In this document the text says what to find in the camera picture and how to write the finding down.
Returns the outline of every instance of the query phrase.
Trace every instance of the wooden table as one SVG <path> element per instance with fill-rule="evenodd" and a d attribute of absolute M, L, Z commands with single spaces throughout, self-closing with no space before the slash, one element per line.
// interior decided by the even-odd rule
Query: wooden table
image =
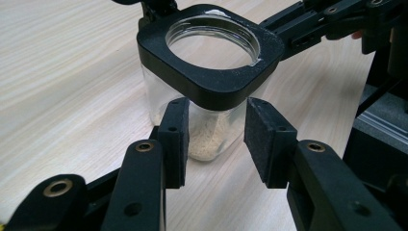
<path fill-rule="evenodd" d="M 197 2 L 180 0 L 179 9 Z M 260 23 L 294 1 L 205 2 Z M 0 1 L 1 222 L 42 180 L 75 173 L 90 182 L 148 137 L 140 16 L 140 4 L 110 0 Z M 269 78 L 264 98 L 300 140 L 343 155 L 372 59 L 360 50 L 359 40 L 325 40 Z M 242 137 L 213 162 L 188 161 L 186 186 L 167 193 L 167 228 L 295 229 L 286 191 L 266 189 Z"/>

